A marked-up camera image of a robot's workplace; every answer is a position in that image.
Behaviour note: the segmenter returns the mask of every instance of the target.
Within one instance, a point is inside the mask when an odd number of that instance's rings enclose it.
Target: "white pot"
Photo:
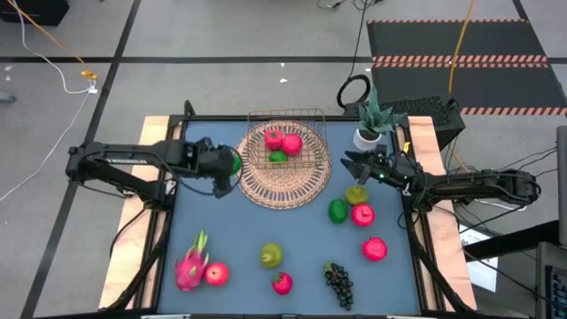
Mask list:
[[[376,148],[376,145],[378,145],[380,138],[382,138],[382,134],[380,134],[375,140],[369,141],[367,139],[364,139],[364,137],[361,136],[360,130],[357,129],[356,132],[354,132],[353,142],[354,146],[356,146],[357,149],[361,151],[370,151]]]

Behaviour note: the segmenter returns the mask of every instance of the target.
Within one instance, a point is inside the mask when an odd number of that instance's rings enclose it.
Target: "blue tabletop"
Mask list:
[[[290,210],[272,210],[254,204],[236,188],[224,198],[203,197],[179,187],[167,248],[158,312],[160,314],[418,314],[416,284],[405,230],[397,226],[402,211],[400,194],[389,186],[370,180],[365,187],[376,211],[374,223],[362,229],[350,218],[333,224],[327,208],[334,198],[343,198],[355,180],[339,162],[344,151],[353,150],[355,125],[327,122],[332,157],[330,180],[308,204]],[[247,129],[245,121],[194,121],[185,133],[189,141],[210,136],[214,143],[236,146]],[[391,136],[381,143],[392,151]],[[210,180],[185,180],[203,191]],[[223,287],[203,280],[192,292],[180,292],[175,285],[175,260],[181,259],[199,230],[209,236],[206,251],[211,262],[230,268]],[[381,237],[388,256],[380,262],[367,261],[361,244],[369,237]],[[278,243],[283,261],[277,268],[260,265],[260,249],[267,242]],[[338,305],[335,293],[325,285],[323,266],[334,261],[345,267],[354,283],[353,309],[347,313]],[[293,278],[287,296],[275,294],[271,278],[284,271]]]

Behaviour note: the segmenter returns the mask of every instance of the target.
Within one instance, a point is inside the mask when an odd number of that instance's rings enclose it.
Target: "white paper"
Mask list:
[[[467,229],[464,225],[459,225],[459,231]],[[484,235],[476,230],[467,230],[461,234],[461,244],[468,245],[474,244],[479,241],[489,239],[490,237]],[[494,268],[498,268],[498,257],[483,260]],[[478,261],[467,263],[469,269],[470,281],[479,287],[485,288],[491,292],[496,292],[496,277],[498,273],[495,270],[488,268]]]

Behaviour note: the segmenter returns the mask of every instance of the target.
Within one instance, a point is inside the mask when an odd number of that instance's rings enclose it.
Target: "wooden table edge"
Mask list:
[[[168,116],[146,116],[144,126],[140,135],[139,144],[153,144],[166,138]],[[414,143],[414,151],[417,160],[423,168],[433,174],[445,174],[443,162],[439,153],[435,129],[431,117],[409,117],[409,130]],[[403,134],[397,134],[399,144],[405,142]],[[132,174],[144,180],[155,180],[158,178],[158,169],[149,166],[134,166]],[[439,206],[453,211],[450,201],[439,203]],[[142,208],[139,198],[129,198],[124,201],[118,229],[128,222]],[[476,308],[476,301],[470,284],[469,271],[462,253],[461,239],[453,214],[434,209],[428,214],[431,236],[435,250],[439,270],[451,287],[459,294],[462,300],[470,307]],[[154,243],[159,236],[163,215],[158,220],[158,230]],[[117,240],[113,256],[110,260],[106,273],[105,285],[101,294],[99,306],[106,307],[113,303],[129,284],[130,280],[140,267],[145,239],[150,223],[150,214],[144,214],[133,223],[127,231]],[[153,283],[155,280],[155,265],[148,274],[145,281],[146,292],[142,301],[142,307],[151,305],[154,293]],[[423,282],[429,309],[435,309],[434,294],[431,276],[422,264]],[[447,310],[451,307],[446,301]]]

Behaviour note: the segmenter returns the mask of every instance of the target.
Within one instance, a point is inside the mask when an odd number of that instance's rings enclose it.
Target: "wire basket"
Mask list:
[[[286,162],[270,162],[270,151],[265,144],[266,131],[279,129],[283,137],[296,134],[301,137],[301,152],[288,156]],[[252,111],[248,113],[246,153],[256,169],[308,168],[327,160],[327,131],[325,114],[321,109],[284,109]]]

